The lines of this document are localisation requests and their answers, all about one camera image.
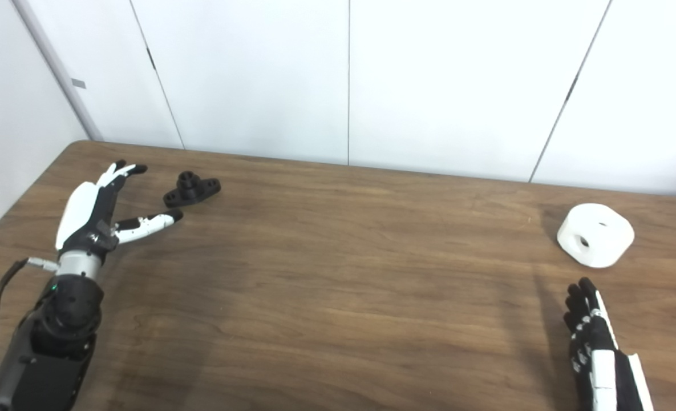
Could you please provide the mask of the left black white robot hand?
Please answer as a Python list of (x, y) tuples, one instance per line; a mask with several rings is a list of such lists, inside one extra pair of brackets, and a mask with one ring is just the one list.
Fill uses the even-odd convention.
[(132, 175), (144, 174), (145, 164), (112, 163), (97, 182), (86, 180), (70, 195), (57, 229), (55, 249), (58, 265), (105, 262), (108, 253), (121, 244), (152, 236), (183, 219), (176, 208), (126, 220), (112, 220), (120, 190)]

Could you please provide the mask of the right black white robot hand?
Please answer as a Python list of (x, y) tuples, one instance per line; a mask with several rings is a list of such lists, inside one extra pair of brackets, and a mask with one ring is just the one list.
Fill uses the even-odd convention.
[(603, 297), (583, 277), (567, 289), (564, 322), (578, 410), (653, 410), (638, 354), (618, 346)]

